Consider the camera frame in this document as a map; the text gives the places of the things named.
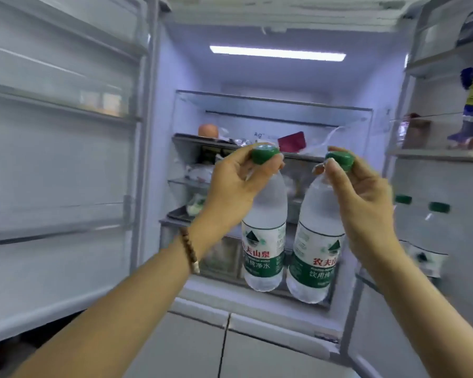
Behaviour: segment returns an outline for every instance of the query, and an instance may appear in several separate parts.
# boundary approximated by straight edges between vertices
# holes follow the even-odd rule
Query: hand
[[[329,151],[347,150],[331,146]],[[350,172],[343,171],[334,159],[328,159],[325,172],[338,198],[351,250],[361,259],[385,250],[386,244],[394,244],[397,239],[391,186],[364,160],[354,157]]]
[[[251,151],[255,146],[242,147],[215,165],[207,201],[199,217],[210,223],[219,238],[242,221],[254,197],[284,167],[282,154],[260,166],[254,165]],[[252,176],[246,180],[252,169]]]

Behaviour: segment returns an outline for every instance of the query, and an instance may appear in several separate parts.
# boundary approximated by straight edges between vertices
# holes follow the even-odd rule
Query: plastic bottle
[[[261,165],[278,153],[277,147],[263,144],[252,150],[251,157]],[[244,278],[254,290],[270,292],[282,282],[286,219],[287,190],[278,172],[254,198],[241,223]]]
[[[402,247],[407,250],[410,241],[410,224],[411,219],[412,197],[408,195],[396,195],[394,197],[394,225],[396,228],[397,238]]]
[[[328,158],[333,158],[346,172],[354,163],[354,157],[347,152],[329,152]],[[287,287],[295,298],[310,304],[326,298],[344,235],[338,200],[328,178],[322,174],[305,194],[294,254],[287,270]]]
[[[430,202],[428,208],[425,219],[411,231],[407,253],[426,276],[440,278],[442,266],[448,258],[446,250],[456,247],[456,239],[447,221],[450,205]]]

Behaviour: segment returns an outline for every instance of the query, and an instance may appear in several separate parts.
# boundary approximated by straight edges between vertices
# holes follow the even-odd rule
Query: refrigerator
[[[219,1],[0,0],[0,340],[83,310],[187,225],[182,208],[206,185],[186,182],[186,167],[202,149],[237,148],[199,137],[204,123],[252,142],[303,131],[315,149],[285,154],[292,172],[321,163],[326,143],[345,146],[413,198],[398,232],[420,227],[430,202],[450,205],[434,283],[473,326],[473,150],[447,140],[462,126],[460,72],[473,67],[473,42],[456,47],[473,0],[302,0],[302,13]],[[403,141],[411,113],[429,122],[419,144]],[[289,244],[299,204],[297,191]],[[240,237],[223,240],[225,273],[191,276],[171,313],[216,324],[222,347],[245,335],[363,378],[428,376],[347,245],[328,300],[306,305],[245,286]]]

